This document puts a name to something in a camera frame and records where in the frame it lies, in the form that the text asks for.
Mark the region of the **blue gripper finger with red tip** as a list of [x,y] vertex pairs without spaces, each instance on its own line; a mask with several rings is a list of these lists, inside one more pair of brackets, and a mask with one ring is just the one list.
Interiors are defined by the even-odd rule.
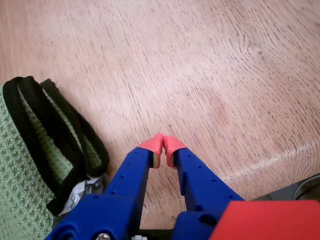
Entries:
[[173,136],[163,138],[167,164],[177,169],[186,211],[175,222],[171,239],[207,240],[231,201],[243,198]]
[[87,195],[47,239],[130,239],[140,227],[149,170],[160,166],[163,139],[158,133],[129,152],[104,193]]

